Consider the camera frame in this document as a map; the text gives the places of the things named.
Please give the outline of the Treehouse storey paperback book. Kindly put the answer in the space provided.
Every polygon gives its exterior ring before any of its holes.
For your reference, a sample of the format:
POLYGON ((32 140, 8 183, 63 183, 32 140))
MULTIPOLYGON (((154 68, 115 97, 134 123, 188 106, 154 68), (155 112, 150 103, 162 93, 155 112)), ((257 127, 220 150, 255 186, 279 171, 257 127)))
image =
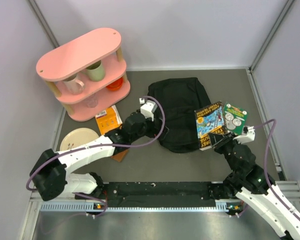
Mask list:
POLYGON ((194 111, 199 149, 211 148, 209 133, 223 135, 225 126, 223 103, 217 101, 194 111))

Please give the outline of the green puzzle book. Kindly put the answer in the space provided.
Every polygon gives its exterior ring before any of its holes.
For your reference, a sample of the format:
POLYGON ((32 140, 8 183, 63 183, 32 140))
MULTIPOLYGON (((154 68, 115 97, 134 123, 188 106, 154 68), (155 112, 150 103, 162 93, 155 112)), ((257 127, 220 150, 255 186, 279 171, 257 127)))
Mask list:
POLYGON ((223 113, 227 130, 235 135, 241 135, 246 125, 248 112, 227 102, 223 107, 223 113))

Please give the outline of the black student backpack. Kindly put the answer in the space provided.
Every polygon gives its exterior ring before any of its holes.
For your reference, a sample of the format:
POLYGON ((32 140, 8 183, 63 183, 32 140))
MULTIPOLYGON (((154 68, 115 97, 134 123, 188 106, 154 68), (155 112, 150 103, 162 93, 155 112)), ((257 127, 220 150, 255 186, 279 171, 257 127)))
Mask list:
POLYGON ((211 104, 197 77, 169 78, 148 86, 148 96, 155 98, 165 115, 165 130, 160 145, 173 153, 199 149, 195 111, 211 104))

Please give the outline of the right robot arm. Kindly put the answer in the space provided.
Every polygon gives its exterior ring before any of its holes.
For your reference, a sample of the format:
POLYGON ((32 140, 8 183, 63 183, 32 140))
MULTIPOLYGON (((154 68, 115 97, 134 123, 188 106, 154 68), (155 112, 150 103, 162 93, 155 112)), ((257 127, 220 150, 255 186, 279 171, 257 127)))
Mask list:
POLYGON ((229 198, 238 198, 258 213, 282 240, 300 240, 300 212, 276 182, 256 164, 250 148, 232 133, 209 133, 213 150, 224 156, 231 173, 222 183, 229 198))

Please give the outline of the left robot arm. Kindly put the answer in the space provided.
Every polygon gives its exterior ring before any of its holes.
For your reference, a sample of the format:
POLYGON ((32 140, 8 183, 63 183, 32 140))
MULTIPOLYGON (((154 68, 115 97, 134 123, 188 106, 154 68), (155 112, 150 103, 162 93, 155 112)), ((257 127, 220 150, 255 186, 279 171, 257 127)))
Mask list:
POLYGON ((99 198, 104 191, 101 178, 94 172, 75 171, 90 163, 117 155, 142 137, 157 140, 165 131, 166 117, 163 113, 146 116, 141 111, 133 112, 121 126, 108 131, 96 140, 70 150, 55 152, 45 150, 30 171, 28 190, 36 191, 45 202, 61 194, 84 194, 99 198))

